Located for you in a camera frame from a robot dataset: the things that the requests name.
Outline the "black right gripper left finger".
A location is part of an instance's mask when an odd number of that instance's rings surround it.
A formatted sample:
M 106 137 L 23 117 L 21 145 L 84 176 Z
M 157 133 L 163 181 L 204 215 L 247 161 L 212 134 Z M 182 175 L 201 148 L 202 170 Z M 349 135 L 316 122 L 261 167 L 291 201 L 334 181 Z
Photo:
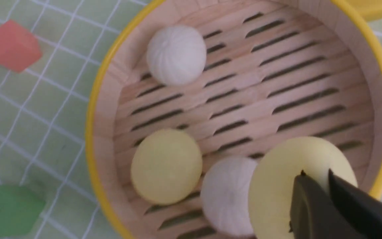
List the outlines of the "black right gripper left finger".
M 289 232 L 295 239 L 365 239 L 335 207 L 324 189 L 303 170 L 294 178 Z

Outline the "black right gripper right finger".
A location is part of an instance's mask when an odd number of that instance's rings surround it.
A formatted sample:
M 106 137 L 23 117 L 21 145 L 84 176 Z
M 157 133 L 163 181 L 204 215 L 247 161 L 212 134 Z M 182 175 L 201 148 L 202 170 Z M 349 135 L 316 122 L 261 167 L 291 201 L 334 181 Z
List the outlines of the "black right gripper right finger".
M 382 239 L 382 202 L 329 170 L 330 196 L 336 209 L 367 239 Z

